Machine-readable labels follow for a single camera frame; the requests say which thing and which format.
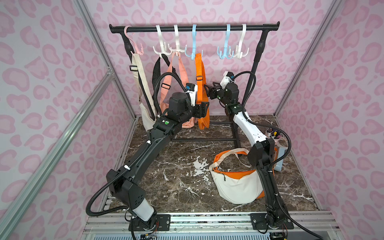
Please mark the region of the small orange sling bag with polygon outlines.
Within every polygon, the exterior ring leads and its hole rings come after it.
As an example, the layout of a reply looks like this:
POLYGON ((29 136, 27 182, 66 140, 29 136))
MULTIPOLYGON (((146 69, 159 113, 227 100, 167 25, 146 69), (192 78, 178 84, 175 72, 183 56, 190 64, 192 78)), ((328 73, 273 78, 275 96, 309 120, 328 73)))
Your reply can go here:
MULTIPOLYGON (((206 74, 205 67, 202 61, 202 54, 198 53, 195 57, 195 65, 196 65, 196 80, 198 86, 197 92, 197 104, 201 104, 202 102, 209 102, 209 98, 207 96, 207 92, 204 88, 206 84, 206 74)), ((207 108, 207 114, 204 118, 198 119, 198 124, 200 130, 208 129, 210 126, 210 110, 207 108)))

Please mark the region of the pink shoulder bag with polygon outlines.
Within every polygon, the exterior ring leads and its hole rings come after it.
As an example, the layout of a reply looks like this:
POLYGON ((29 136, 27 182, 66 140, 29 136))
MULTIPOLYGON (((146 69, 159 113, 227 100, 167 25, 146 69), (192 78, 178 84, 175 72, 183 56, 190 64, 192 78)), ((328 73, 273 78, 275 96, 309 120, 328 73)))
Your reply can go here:
MULTIPOLYGON (((183 83, 183 86, 185 87, 186 84, 189 83, 189 79, 188 79, 188 74, 187 74, 186 68, 182 62, 181 57, 179 57, 179 54, 172 53, 170 66, 168 67, 167 72, 172 72, 174 59, 179 61, 179 72, 180 72, 179 76, 180 76, 180 79, 183 83)), ((160 88, 160 90, 161 90, 160 108, 162 111, 169 107, 169 104, 164 103, 164 100, 168 94, 169 89, 171 88, 171 83, 172 83, 172 77, 166 76, 164 78, 164 81, 163 81, 161 88, 160 88)), ((194 125, 195 125, 195 118, 191 118, 188 122, 183 123, 182 128, 192 128, 194 125)))

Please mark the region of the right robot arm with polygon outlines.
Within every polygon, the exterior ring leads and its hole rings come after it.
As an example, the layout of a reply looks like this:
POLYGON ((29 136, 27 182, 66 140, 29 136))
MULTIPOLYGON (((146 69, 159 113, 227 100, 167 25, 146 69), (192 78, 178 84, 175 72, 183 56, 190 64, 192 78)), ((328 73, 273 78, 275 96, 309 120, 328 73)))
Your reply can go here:
POLYGON ((292 219, 276 184, 273 168, 277 162, 283 160, 290 153, 292 148, 290 137, 286 132, 278 129, 278 131, 286 137, 288 141, 288 149, 281 158, 274 161, 275 140, 263 134, 259 129, 259 127, 267 128, 268 126, 253 122, 246 113, 246 103, 256 86, 256 75, 251 71, 243 71, 236 75, 229 72, 228 75, 224 77, 224 80, 223 84, 214 82, 212 86, 205 84, 204 88, 210 99, 218 99, 220 101, 225 107, 226 114, 233 118, 233 121, 241 128, 244 134, 246 134, 251 143, 252 148, 247 157, 251 166, 256 169, 256 172, 260 177, 265 194, 267 213, 265 220, 262 221, 266 226, 266 230, 263 234, 267 233, 268 229, 283 228, 285 223, 291 222, 301 230, 314 236, 316 240, 322 240, 323 237, 308 230, 292 219), (237 77, 244 74, 250 75, 248 85, 251 87, 249 90, 245 91, 243 101, 240 103, 239 89, 235 80, 237 77))

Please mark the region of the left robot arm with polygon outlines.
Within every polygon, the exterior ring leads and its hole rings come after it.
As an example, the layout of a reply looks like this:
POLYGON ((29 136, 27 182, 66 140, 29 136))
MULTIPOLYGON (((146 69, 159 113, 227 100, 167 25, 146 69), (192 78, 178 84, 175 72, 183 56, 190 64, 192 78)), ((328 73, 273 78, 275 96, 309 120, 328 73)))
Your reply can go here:
POLYGON ((155 228, 157 211, 149 204, 146 191, 139 184, 151 163, 182 129, 182 125, 192 118, 204 118, 207 115, 209 103, 197 102, 198 90, 198 85, 184 84, 181 78, 172 72, 166 72, 156 80, 153 99, 159 118, 153 128, 148 131, 147 141, 140 146, 129 163, 117 171, 108 172, 107 183, 91 197, 86 206, 88 216, 98 217, 127 209, 132 214, 131 223, 138 223, 145 230, 151 231, 155 228), (169 99, 168 108, 162 111, 158 93, 161 87, 168 85, 165 81, 166 77, 174 78, 182 91, 173 93, 169 99), (92 211, 93 203, 105 190, 109 190, 115 198, 124 203, 124 206, 101 212, 92 211))

